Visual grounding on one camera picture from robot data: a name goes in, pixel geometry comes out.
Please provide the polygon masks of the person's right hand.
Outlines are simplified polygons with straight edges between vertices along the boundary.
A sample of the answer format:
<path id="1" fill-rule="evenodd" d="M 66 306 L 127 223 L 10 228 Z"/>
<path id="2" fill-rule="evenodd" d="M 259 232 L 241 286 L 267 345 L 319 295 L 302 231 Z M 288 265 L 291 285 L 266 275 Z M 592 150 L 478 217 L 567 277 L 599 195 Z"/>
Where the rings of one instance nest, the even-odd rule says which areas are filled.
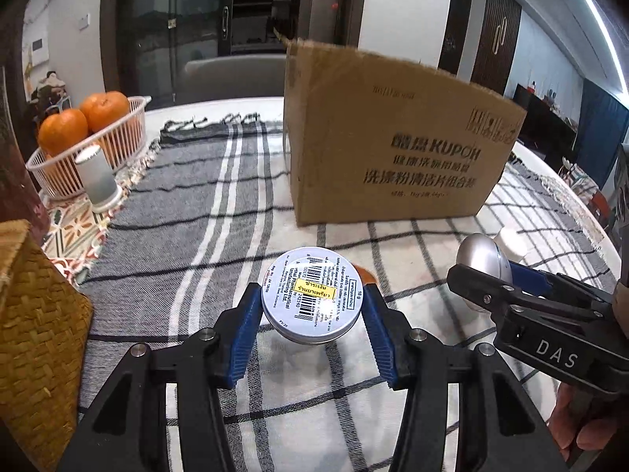
<path id="1" fill-rule="evenodd" d="M 561 383 L 548 428 L 569 470 L 628 470 L 627 393 L 606 401 Z"/>

